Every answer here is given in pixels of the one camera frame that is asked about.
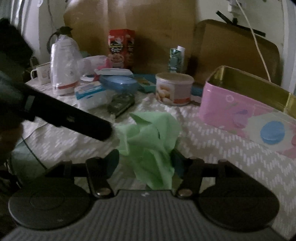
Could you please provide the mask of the round cookie tin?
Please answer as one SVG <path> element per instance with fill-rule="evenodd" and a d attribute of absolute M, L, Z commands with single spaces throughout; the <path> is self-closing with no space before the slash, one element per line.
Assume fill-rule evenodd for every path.
<path fill-rule="evenodd" d="M 194 78 L 182 73 L 163 72 L 156 75 L 156 99 L 169 106 L 184 106 L 191 102 Z"/>

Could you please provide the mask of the chevron patterned tablecloth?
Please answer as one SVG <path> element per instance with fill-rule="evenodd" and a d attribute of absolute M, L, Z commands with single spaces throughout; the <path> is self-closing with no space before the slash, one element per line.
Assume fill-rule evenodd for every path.
<path fill-rule="evenodd" d="M 295 235 L 295 159 L 203 123 L 196 105 L 163 105 L 153 94 L 137 93 L 135 105 L 113 124 L 129 125 L 133 123 L 130 113 L 144 111 L 167 112 L 180 123 L 177 148 L 185 157 L 198 157 L 207 163 L 226 159 L 269 188 L 280 201 L 273 229 L 287 239 Z M 117 137 L 100 142 L 37 118 L 23 123 L 23 135 L 12 153 L 11 164 L 13 172 L 26 181 L 60 161 L 82 163 L 91 157 L 104 157 L 117 146 Z"/>

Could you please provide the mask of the green soft cloth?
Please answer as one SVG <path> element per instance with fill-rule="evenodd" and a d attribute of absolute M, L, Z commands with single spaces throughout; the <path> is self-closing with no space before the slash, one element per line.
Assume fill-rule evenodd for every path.
<path fill-rule="evenodd" d="M 138 180 L 152 190 L 171 189 L 175 169 L 170 153 L 181 131 L 179 122 L 167 112 L 136 112 L 134 124 L 116 127 L 118 150 Z"/>

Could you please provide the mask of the red cereal box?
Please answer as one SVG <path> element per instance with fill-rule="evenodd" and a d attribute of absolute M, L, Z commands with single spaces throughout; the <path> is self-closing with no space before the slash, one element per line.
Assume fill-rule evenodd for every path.
<path fill-rule="evenodd" d="M 135 31 L 110 30 L 108 35 L 109 59 L 113 68 L 132 69 Z"/>

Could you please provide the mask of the white blue tissue pack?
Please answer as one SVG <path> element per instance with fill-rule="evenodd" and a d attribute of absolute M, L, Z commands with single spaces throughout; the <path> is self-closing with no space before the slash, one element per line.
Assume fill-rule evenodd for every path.
<path fill-rule="evenodd" d="M 82 110 L 90 110 L 109 102 L 107 90 L 98 81 L 75 87 L 74 94 L 77 100 L 77 106 Z"/>

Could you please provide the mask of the thermos in plastic bag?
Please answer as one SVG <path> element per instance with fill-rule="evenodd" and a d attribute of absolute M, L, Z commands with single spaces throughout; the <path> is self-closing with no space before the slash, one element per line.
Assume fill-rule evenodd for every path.
<path fill-rule="evenodd" d="M 58 96 L 71 94 L 79 85 L 82 59 L 78 44 L 72 38 L 72 28 L 58 28 L 48 39 L 47 51 L 50 54 L 50 78 L 53 93 Z"/>

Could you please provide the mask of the white plastic bag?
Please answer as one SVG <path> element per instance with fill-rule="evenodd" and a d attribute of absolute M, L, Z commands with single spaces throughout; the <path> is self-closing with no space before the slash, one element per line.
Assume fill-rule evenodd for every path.
<path fill-rule="evenodd" d="M 109 58 L 105 55 L 96 55 L 79 59 L 77 65 L 80 76 L 94 75 L 95 69 L 112 67 Z"/>

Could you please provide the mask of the brown mesh chair back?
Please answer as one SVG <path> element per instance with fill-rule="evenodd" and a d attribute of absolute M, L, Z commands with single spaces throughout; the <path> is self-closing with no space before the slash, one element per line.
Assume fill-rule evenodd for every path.
<path fill-rule="evenodd" d="M 211 73 L 222 65 L 281 84 L 280 53 L 275 44 L 220 21 L 197 23 L 186 73 L 204 85 Z"/>

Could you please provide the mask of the wet wipes packet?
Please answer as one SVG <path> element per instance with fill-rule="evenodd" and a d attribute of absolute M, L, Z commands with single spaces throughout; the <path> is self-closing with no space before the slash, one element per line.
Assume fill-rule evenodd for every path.
<path fill-rule="evenodd" d="M 129 69 L 122 68 L 102 68 L 95 69 L 95 74 L 106 75 L 106 76 L 133 76 L 133 73 Z"/>

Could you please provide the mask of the pink macaron tin box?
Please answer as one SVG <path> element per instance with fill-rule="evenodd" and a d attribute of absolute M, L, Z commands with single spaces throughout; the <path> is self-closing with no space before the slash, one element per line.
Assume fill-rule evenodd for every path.
<path fill-rule="evenodd" d="M 295 158 L 295 95 L 260 77 L 218 67 L 204 85 L 199 118 Z"/>

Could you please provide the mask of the blue plastic case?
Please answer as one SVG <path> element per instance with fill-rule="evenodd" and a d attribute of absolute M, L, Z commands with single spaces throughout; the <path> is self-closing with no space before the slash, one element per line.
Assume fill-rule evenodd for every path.
<path fill-rule="evenodd" d="M 138 82 L 129 76 L 101 75 L 99 82 L 105 89 L 113 90 L 117 93 L 136 93 L 139 87 Z"/>

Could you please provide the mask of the black car key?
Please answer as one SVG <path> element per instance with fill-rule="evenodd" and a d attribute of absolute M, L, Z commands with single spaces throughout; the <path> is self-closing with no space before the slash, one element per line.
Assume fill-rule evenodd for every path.
<path fill-rule="evenodd" d="M 135 96 L 131 93 L 120 93 L 112 97 L 112 101 L 107 106 L 107 111 L 112 118 L 118 118 L 135 104 Z"/>

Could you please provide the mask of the white enamel mug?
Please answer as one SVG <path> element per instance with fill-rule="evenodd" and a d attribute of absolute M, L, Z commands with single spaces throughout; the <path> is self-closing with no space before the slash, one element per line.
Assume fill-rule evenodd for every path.
<path fill-rule="evenodd" d="M 38 65 L 35 69 L 33 69 L 30 72 L 31 79 L 34 79 L 33 73 L 36 72 L 39 85 L 48 84 L 51 82 L 50 70 L 51 70 L 50 62 Z"/>

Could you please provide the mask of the green drink carton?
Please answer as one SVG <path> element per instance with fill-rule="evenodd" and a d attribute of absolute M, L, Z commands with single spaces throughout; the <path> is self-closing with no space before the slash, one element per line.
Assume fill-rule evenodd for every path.
<path fill-rule="evenodd" d="M 171 73 L 182 73 L 185 61 L 185 48 L 177 46 L 170 49 L 168 70 Z"/>

